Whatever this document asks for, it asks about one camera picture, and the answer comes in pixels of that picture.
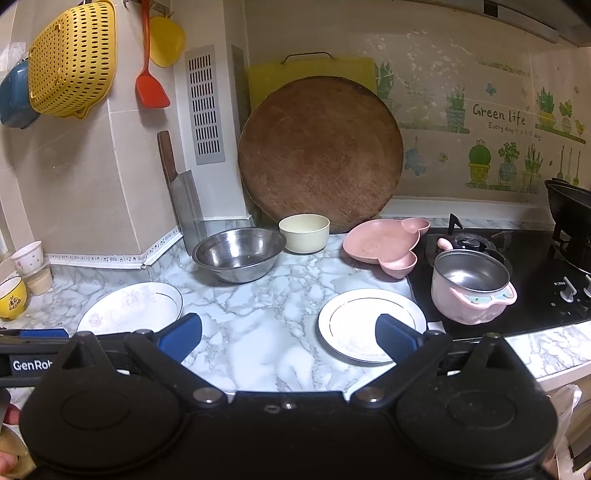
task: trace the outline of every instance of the decorative trim strip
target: decorative trim strip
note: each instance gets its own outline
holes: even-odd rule
[[[177,225],[141,255],[45,254],[44,257],[50,265],[138,270],[143,265],[152,265],[182,237],[181,229]]]

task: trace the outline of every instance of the air vent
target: air vent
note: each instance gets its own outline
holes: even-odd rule
[[[197,165],[225,161],[213,45],[185,54],[189,114]]]

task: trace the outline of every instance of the cutting board handle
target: cutting board handle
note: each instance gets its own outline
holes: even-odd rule
[[[327,51],[307,51],[304,53],[292,53],[290,55],[288,55],[287,57],[285,57],[285,59],[281,62],[281,64],[283,65],[285,62],[287,62],[287,59],[289,57],[298,57],[300,55],[328,55],[331,59],[335,59],[330,53],[328,53]]]

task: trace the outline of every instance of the yellow ladle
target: yellow ladle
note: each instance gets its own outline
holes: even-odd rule
[[[185,48],[183,29],[167,17],[150,19],[150,58],[162,68],[170,67]]]

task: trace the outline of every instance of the cream bowl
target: cream bowl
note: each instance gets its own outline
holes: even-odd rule
[[[287,239],[286,248],[296,254],[311,254],[326,247],[330,220],[314,213],[302,213],[284,218],[279,230]]]

